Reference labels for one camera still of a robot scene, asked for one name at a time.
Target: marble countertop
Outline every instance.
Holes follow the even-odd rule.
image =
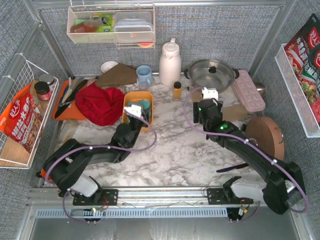
[[[238,165],[244,161],[217,143],[206,140],[202,133],[194,131],[186,122],[183,105],[186,86],[190,81],[181,77],[181,99],[173,100],[172,89],[159,83],[149,89],[154,97],[153,127],[157,142],[152,148],[131,153],[121,163],[97,163],[88,165],[83,172],[93,177],[101,186],[215,186],[233,176],[257,179],[260,176],[250,167],[217,173],[216,170]],[[232,88],[219,95],[223,106],[238,104]],[[187,115],[193,119],[193,104],[190,100]],[[107,144],[110,142],[120,120],[113,126],[97,126],[88,120],[81,121],[73,138],[85,144]],[[238,127],[243,121],[233,122]],[[141,132],[134,148],[143,148],[154,140],[152,131]]]

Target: white bowl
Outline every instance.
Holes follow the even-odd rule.
[[[112,69],[114,66],[118,65],[116,61],[106,61],[104,64],[101,65],[101,72],[105,73]]]

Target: orange basket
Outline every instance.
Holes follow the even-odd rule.
[[[138,103],[140,100],[148,100],[151,103],[151,119],[149,119],[149,123],[152,124],[154,121],[154,96],[148,91],[132,91],[127,93],[124,96],[123,109],[128,105],[129,102]],[[127,114],[123,110],[122,113],[122,122],[127,122]],[[150,127],[142,127],[141,131],[146,132],[149,131]]]

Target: stainless steel pot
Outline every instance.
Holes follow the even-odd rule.
[[[214,88],[222,93],[239,77],[239,71],[219,60],[200,60],[184,70],[184,75],[194,87]]]

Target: white kettle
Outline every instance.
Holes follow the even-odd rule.
[[[172,38],[162,47],[162,55],[159,62],[159,78],[163,85],[173,87],[174,83],[180,81],[181,57],[179,45]]]

